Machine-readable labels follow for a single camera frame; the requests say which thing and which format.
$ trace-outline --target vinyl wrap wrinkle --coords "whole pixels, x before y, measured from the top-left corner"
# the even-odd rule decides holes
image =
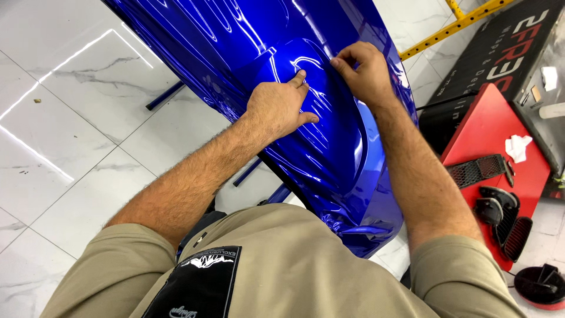
[[[375,121],[329,64],[351,43],[373,43],[417,124],[404,68],[371,0],[102,1],[232,122],[257,84],[306,70],[302,110],[320,121],[269,145],[266,163],[355,255],[370,257],[398,233],[402,213]]]

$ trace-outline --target white marble floor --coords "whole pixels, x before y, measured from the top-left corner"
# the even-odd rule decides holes
[[[443,0],[375,5],[399,50],[453,19]],[[405,62],[417,106],[476,27]],[[0,29],[0,312],[37,317],[102,225],[228,121],[187,88],[146,110],[178,78],[99,0],[0,1]],[[280,184],[262,164],[216,207],[255,205]],[[405,230],[371,259],[400,278]]]

